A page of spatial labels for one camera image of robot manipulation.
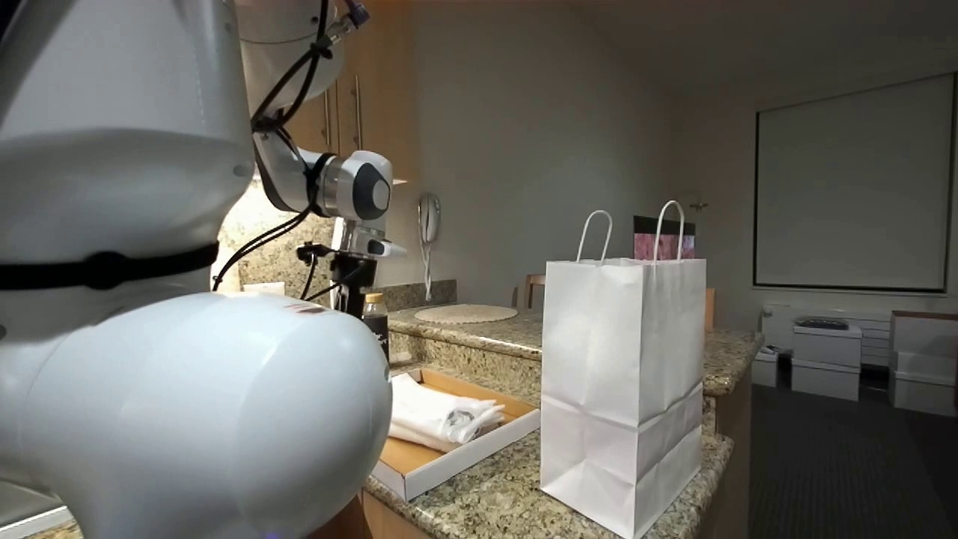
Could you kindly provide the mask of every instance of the floor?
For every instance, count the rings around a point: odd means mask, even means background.
[[[750,407],[755,539],[958,536],[958,422],[894,410],[882,374],[861,401],[755,388]]]

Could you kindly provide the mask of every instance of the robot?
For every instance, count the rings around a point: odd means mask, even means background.
[[[210,292],[255,172],[297,215],[385,212],[385,160],[282,130],[363,21],[357,0],[2,4],[0,482],[59,495],[86,539],[292,539],[375,467],[375,335]]]

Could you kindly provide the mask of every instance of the black strap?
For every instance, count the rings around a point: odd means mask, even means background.
[[[123,283],[159,280],[204,269],[214,262],[217,244],[165,259],[125,259],[96,251],[77,265],[0,265],[0,292],[92,287],[110,292]]]

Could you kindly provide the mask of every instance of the white wall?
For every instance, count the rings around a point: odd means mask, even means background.
[[[632,215],[666,196],[669,102],[562,7],[431,4],[419,9],[421,176],[398,193],[376,286],[421,280],[413,202],[437,193],[433,272],[467,302],[508,302],[548,259],[572,259],[580,221],[617,215],[613,256],[632,256]]]
[[[888,82],[958,70],[955,61],[925,66],[846,70],[830,79],[789,79],[764,87],[723,87],[678,100],[672,132],[677,190],[705,205],[698,245],[719,287],[719,326],[755,329],[759,310],[795,307],[819,313],[958,310],[958,226],[951,221],[948,295],[855,295],[750,287],[755,220],[755,112],[768,105],[834,97]]]

